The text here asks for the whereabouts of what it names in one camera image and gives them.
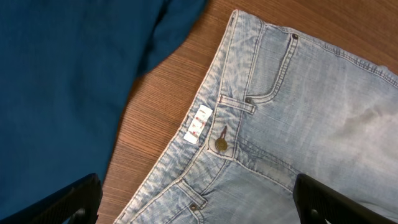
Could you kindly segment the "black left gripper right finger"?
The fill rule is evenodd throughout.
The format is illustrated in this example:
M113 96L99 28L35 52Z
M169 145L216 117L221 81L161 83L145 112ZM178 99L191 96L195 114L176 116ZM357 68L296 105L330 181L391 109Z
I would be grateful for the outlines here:
M298 174L293 199L301 224L396 224L306 174Z

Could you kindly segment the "light blue denim shorts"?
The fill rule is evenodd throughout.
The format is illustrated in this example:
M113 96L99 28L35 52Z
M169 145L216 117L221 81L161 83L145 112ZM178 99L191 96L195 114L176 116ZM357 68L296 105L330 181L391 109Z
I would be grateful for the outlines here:
M397 75L235 10L186 117L117 223L298 223L307 174L397 220Z

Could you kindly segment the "blue polo shirt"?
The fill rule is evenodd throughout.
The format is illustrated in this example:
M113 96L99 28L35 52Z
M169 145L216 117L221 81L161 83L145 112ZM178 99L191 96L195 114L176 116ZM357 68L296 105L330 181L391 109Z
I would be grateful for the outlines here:
M134 80L205 0L1 0L1 216L100 179Z

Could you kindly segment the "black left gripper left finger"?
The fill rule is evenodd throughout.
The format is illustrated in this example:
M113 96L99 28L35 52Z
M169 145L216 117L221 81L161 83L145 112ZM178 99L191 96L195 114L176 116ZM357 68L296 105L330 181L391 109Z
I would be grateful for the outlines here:
M101 181L91 173L1 220L1 224L96 223L102 196Z

